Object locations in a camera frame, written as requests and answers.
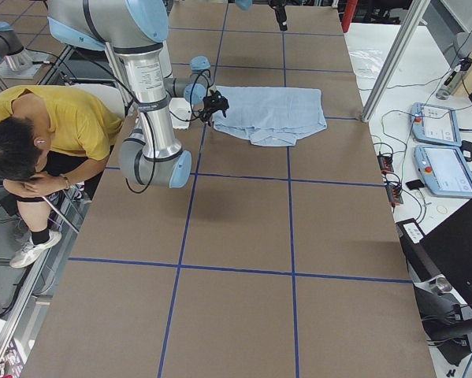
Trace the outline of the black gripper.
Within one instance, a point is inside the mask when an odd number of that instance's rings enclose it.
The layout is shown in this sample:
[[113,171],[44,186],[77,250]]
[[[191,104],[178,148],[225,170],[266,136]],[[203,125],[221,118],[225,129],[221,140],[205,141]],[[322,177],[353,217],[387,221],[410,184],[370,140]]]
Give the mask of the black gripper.
[[203,98],[202,121],[209,121],[217,111],[221,111],[222,116],[226,117],[228,109],[228,99],[220,91],[211,91],[209,95]]
[[273,5],[273,10],[275,12],[276,20],[281,31],[288,30],[287,14],[284,4],[275,4]]

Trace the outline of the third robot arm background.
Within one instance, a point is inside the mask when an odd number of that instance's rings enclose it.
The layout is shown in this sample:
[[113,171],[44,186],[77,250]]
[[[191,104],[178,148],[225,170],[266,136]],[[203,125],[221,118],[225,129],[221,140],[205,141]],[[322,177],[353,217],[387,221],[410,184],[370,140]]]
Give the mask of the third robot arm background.
[[13,72],[21,72],[32,66],[32,58],[19,40],[11,25],[0,21],[0,63],[5,60]]

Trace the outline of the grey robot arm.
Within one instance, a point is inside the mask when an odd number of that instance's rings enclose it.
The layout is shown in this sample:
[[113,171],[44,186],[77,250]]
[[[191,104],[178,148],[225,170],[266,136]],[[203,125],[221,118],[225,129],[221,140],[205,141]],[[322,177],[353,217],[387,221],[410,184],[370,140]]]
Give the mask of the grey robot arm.
[[274,11],[279,29],[282,32],[288,30],[288,19],[286,13],[286,5],[288,2],[286,0],[234,0],[233,2],[244,11],[249,10],[253,5],[267,5]]
[[55,39],[87,50],[112,50],[125,67],[123,87],[139,110],[138,127],[119,152],[126,180],[144,187],[183,187],[191,153],[174,135],[172,95],[159,59],[169,32],[164,2],[52,1],[48,21]]

